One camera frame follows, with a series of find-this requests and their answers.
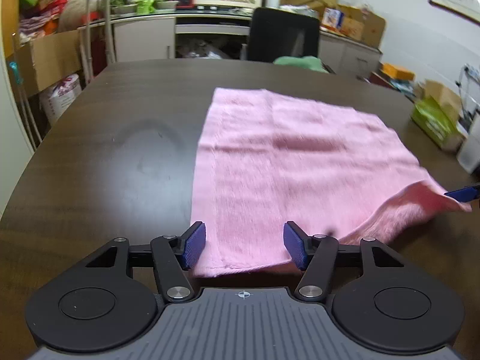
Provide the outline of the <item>green tissue box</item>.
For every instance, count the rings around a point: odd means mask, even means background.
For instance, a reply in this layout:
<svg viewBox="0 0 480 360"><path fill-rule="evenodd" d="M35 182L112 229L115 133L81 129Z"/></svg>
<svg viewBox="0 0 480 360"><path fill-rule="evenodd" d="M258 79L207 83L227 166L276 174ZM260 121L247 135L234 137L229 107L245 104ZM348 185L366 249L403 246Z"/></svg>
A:
<svg viewBox="0 0 480 360"><path fill-rule="evenodd" d="M442 151L455 153L465 139L457 128L461 110L456 93L437 81L426 80L411 119Z"/></svg>

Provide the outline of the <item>black office chair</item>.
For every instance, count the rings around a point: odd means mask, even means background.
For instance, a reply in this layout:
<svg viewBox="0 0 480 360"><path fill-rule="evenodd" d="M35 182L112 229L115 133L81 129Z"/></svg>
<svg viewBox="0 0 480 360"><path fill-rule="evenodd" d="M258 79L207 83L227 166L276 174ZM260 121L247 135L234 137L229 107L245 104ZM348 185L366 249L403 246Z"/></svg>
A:
<svg viewBox="0 0 480 360"><path fill-rule="evenodd" d="M280 57L317 57L320 21L285 10L259 7L250 21L247 60L273 63Z"/></svg>

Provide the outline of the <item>pink towel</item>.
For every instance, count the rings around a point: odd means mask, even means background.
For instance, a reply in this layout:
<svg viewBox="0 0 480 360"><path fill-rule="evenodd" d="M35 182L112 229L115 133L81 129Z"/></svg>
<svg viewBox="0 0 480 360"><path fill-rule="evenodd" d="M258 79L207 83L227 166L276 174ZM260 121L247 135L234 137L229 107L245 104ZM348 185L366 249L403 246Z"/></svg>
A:
<svg viewBox="0 0 480 360"><path fill-rule="evenodd" d="M205 224L206 245L193 273L294 272L288 221L347 245L387 243L438 214L470 209L375 115L217 88L195 161L191 219Z"/></svg>

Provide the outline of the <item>grey metal cabinet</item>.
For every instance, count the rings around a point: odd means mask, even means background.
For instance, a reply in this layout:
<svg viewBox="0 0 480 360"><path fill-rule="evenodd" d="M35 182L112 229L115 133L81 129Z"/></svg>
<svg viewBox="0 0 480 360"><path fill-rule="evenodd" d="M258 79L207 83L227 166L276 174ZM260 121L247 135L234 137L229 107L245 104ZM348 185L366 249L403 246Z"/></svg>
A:
<svg viewBox="0 0 480 360"><path fill-rule="evenodd" d="M3 215L33 154L11 89L3 41L1 41L0 89L0 204Z"/></svg>

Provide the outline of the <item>teal handled broom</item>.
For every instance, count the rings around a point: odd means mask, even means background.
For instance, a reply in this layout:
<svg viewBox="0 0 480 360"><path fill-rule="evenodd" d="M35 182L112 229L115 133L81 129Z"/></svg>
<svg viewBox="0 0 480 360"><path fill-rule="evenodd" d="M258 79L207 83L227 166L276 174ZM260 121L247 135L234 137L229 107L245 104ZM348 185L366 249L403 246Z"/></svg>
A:
<svg viewBox="0 0 480 360"><path fill-rule="evenodd" d="M20 74L20 69L15 60L12 60L8 63L8 66L13 74L14 81L16 83L16 90L19 95L19 104L21 113L24 117L24 124L27 130L28 138L33 146L33 149L36 150L38 146L42 143L41 134L39 133L37 123L34 119L32 109L27 98L27 94L24 88L24 80Z"/></svg>

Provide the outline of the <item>orange box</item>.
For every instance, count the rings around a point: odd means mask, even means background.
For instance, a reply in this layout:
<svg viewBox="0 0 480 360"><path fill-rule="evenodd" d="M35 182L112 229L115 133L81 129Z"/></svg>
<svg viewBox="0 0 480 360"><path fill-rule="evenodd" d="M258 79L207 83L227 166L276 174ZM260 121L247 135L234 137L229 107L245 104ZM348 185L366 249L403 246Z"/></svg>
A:
<svg viewBox="0 0 480 360"><path fill-rule="evenodd" d="M382 72L392 80L412 81L415 79L414 72L391 63L383 63Z"/></svg>

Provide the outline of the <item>cardboard boxes on counter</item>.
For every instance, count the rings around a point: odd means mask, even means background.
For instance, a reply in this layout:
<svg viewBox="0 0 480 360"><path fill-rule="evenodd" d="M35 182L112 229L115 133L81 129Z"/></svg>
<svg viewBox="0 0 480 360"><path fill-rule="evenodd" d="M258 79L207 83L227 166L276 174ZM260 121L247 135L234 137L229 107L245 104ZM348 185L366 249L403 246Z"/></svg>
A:
<svg viewBox="0 0 480 360"><path fill-rule="evenodd" d="M279 5L307 7L318 14L320 27L368 47L380 48L386 20L373 13L369 5L353 7L338 0L279 0Z"/></svg>

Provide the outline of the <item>green cushion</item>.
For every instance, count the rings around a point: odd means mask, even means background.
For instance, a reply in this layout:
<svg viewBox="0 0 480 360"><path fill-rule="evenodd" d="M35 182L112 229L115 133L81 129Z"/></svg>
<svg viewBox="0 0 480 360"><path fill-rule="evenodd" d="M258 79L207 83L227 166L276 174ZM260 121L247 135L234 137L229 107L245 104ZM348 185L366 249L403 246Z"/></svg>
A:
<svg viewBox="0 0 480 360"><path fill-rule="evenodd" d="M315 72L328 73L327 69L324 67L322 61L314 56L304 56L304 57L293 57L293 56L282 56L276 58L273 63L278 66L291 66L301 69L311 70Z"/></svg>

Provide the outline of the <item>white rice sack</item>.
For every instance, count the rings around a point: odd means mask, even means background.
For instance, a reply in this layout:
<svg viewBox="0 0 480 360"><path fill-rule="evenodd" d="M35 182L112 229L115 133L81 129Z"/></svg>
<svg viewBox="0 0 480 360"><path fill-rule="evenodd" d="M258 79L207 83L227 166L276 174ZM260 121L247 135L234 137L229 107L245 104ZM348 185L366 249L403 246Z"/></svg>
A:
<svg viewBox="0 0 480 360"><path fill-rule="evenodd" d="M41 108L53 127L67 108L80 95L80 77L73 73L44 89L40 95Z"/></svg>

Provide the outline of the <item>large cardboard box left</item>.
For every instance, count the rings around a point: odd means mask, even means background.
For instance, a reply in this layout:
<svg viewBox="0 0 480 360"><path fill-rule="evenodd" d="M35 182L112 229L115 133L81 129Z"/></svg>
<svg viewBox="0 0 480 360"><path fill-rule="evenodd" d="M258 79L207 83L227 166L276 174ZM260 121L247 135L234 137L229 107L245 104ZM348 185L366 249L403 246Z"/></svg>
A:
<svg viewBox="0 0 480 360"><path fill-rule="evenodd" d="M27 97L82 69L77 30L40 37L16 51Z"/></svg>

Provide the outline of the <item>white side counter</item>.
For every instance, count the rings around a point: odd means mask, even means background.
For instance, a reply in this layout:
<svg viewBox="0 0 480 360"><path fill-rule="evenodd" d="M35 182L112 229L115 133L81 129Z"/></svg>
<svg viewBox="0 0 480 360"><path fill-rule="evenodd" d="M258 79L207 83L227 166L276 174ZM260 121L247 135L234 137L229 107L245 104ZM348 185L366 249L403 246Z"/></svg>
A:
<svg viewBox="0 0 480 360"><path fill-rule="evenodd" d="M240 43L235 59L244 58L250 16L196 10L167 11L147 16L115 15L112 19L113 54L118 62L174 59L177 40L220 38ZM318 57L333 72L347 77L369 77L383 57L380 49L320 30Z"/></svg>

